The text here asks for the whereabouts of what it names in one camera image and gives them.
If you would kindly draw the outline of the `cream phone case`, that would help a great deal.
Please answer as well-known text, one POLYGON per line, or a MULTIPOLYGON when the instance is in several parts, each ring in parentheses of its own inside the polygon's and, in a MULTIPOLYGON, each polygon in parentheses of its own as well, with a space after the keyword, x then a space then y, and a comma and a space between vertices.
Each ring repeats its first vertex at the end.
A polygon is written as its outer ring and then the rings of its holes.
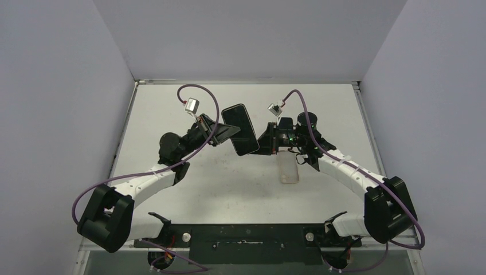
POLYGON ((281 151, 277 155, 279 180, 282 184, 297 184, 300 181, 295 154, 281 151))

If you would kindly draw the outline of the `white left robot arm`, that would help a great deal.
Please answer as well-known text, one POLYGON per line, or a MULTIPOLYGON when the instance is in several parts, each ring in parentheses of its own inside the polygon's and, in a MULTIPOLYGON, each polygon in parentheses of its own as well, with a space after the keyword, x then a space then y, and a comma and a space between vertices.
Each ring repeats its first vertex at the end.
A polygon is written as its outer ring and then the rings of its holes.
POLYGON ((165 226, 170 221, 154 212, 134 215, 134 210, 185 177, 190 163, 184 157, 207 144, 215 147, 239 132, 238 126, 201 114, 185 135, 165 133, 159 141, 159 160, 148 171, 130 175, 128 181, 113 187, 102 183, 94 188, 77 222, 77 232, 109 253, 118 251, 127 241, 142 238, 159 247, 167 245, 171 231, 165 226))

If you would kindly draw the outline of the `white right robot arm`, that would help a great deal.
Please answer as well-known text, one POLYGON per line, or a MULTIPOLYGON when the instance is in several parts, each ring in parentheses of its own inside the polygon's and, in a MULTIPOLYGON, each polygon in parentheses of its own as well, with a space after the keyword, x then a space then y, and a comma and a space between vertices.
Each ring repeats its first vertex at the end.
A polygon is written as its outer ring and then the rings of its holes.
POLYGON ((277 155, 283 148, 297 150, 304 162, 327 174, 351 190, 364 203, 361 214, 341 212, 325 222, 324 238, 332 246, 347 237, 371 237, 379 243, 392 241, 415 226, 417 215, 405 182, 394 176, 373 173, 341 153, 317 130, 317 117, 301 113, 268 123, 257 139, 258 155, 277 155))

